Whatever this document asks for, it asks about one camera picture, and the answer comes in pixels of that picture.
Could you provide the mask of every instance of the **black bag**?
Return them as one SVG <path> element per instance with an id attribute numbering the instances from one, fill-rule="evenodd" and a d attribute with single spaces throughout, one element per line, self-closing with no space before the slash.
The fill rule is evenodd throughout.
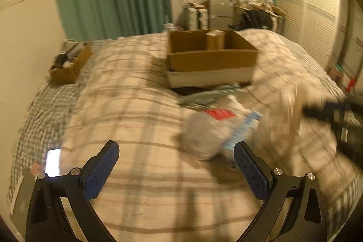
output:
<path id="1" fill-rule="evenodd" d="M 263 10 L 244 11 L 240 22 L 236 26 L 230 26 L 233 30 L 244 30 L 249 28 L 272 29 L 272 20 L 269 13 Z"/>

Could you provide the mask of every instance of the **lit screen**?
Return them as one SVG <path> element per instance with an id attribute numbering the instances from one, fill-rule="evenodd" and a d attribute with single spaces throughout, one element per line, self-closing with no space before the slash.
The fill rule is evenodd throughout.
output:
<path id="1" fill-rule="evenodd" d="M 61 149 L 53 149 L 47 152 L 47 159 L 45 161 L 45 173 L 50 177 L 56 177 L 59 172 L 59 158 L 61 156 Z"/>

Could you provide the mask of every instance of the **cardboard box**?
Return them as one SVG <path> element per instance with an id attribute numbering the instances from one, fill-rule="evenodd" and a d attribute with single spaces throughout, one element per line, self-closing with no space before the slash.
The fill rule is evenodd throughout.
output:
<path id="1" fill-rule="evenodd" d="M 224 49 L 208 51 L 208 30 L 169 32 L 167 78 L 171 88 L 213 87 L 252 80 L 258 50 L 233 30 L 224 31 Z"/>
<path id="2" fill-rule="evenodd" d="M 92 54 L 90 45 L 90 42 L 85 42 L 82 51 L 73 59 L 69 68 L 54 68 L 54 66 L 50 68 L 50 76 L 54 84 L 76 82 L 81 68 Z"/>
<path id="3" fill-rule="evenodd" d="M 224 47 L 225 33 L 220 30 L 211 30 L 206 33 L 206 49 L 207 50 L 221 50 Z"/>

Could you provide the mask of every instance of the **red object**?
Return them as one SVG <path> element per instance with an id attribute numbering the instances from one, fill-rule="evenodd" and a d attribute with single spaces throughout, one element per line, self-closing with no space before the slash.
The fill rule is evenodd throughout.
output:
<path id="1" fill-rule="evenodd" d="M 213 109 L 213 110 L 206 110 L 204 111 L 211 116 L 213 116 L 216 120 L 222 120 L 227 118 L 235 117 L 235 114 L 227 109 Z"/>
<path id="2" fill-rule="evenodd" d="M 350 92 L 350 89 L 351 89 L 351 88 L 354 88 L 354 86 L 355 86 L 355 79 L 354 79 L 354 78 L 352 78 L 352 79 L 349 81 L 348 85 L 345 87 L 345 91 L 346 91 L 346 92 Z"/>

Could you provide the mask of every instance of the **storage drawer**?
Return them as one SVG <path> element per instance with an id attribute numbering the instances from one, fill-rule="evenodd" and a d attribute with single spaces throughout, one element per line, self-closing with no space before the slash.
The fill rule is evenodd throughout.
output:
<path id="1" fill-rule="evenodd" d="M 210 17 L 209 29 L 224 30 L 233 25 L 233 17 Z"/>
<path id="2" fill-rule="evenodd" d="M 233 17 L 233 1 L 209 0 L 209 16 Z"/>

